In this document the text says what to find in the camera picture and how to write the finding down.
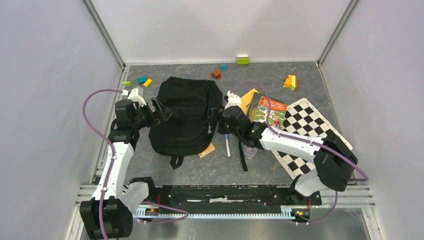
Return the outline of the black student backpack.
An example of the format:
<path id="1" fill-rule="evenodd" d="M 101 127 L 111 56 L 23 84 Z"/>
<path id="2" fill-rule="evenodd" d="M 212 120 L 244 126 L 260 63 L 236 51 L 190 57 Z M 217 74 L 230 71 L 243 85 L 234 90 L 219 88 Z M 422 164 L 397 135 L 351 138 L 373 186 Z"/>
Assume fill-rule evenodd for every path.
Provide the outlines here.
<path id="1" fill-rule="evenodd" d="M 149 140 L 156 153 L 170 156 L 175 170 L 185 156 L 198 155 L 212 142 L 207 134 L 211 108 L 223 108 L 223 93 L 213 80 L 186 79 L 171 76 L 159 88 L 156 97 L 172 110 L 168 121 L 152 126 Z"/>

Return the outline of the orange treehouse book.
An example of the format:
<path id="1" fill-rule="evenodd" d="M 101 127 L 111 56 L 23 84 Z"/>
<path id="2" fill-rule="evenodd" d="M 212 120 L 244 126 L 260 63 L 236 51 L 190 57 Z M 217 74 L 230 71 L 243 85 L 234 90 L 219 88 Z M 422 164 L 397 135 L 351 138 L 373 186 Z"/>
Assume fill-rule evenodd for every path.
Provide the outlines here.
<path id="1" fill-rule="evenodd" d="M 262 96 L 258 100 L 253 120 L 255 122 L 265 123 L 268 116 L 268 123 L 279 130 L 284 128 L 286 119 L 287 105 L 274 99 L 268 100 Z"/>

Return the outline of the green illustrated book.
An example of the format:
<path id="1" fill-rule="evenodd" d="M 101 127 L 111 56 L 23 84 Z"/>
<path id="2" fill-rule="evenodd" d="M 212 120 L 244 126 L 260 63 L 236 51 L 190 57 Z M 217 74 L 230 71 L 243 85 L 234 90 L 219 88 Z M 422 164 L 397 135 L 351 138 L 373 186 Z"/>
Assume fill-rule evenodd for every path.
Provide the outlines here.
<path id="1" fill-rule="evenodd" d="M 247 110 L 247 116 L 251 122 L 263 122 L 265 120 L 265 114 L 259 110 L 261 97 L 263 95 L 258 92 L 255 92 L 252 96 Z"/>

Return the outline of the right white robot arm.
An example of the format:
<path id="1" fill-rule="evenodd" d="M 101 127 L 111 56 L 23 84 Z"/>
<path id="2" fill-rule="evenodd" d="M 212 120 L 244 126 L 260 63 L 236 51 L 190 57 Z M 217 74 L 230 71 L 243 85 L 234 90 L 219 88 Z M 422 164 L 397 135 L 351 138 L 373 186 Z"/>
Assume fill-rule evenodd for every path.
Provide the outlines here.
<path id="1" fill-rule="evenodd" d="M 337 135 L 321 138 L 278 130 L 250 121 L 239 106 L 211 112 L 213 120 L 220 124 L 219 133 L 232 134 L 250 148 L 277 151 L 313 163 L 313 170 L 297 176 L 290 185 L 288 196 L 293 203 L 302 204 L 324 189 L 346 190 L 358 159 Z"/>

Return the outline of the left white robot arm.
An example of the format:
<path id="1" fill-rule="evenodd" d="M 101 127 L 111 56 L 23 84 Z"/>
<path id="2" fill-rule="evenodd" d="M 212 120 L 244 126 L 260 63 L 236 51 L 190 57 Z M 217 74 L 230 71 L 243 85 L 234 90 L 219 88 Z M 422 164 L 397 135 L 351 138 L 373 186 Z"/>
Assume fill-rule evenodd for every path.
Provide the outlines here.
<path id="1" fill-rule="evenodd" d="M 147 180 L 137 180 L 124 190 L 129 162 L 140 137 L 140 129 L 166 122 L 172 111 L 156 97 L 149 104 L 135 97 L 115 103 L 116 118 L 106 137 L 107 160 L 90 200 L 81 202 L 79 213 L 91 240 L 127 238 L 133 230 L 133 215 L 142 201 L 153 203 L 157 190 Z"/>

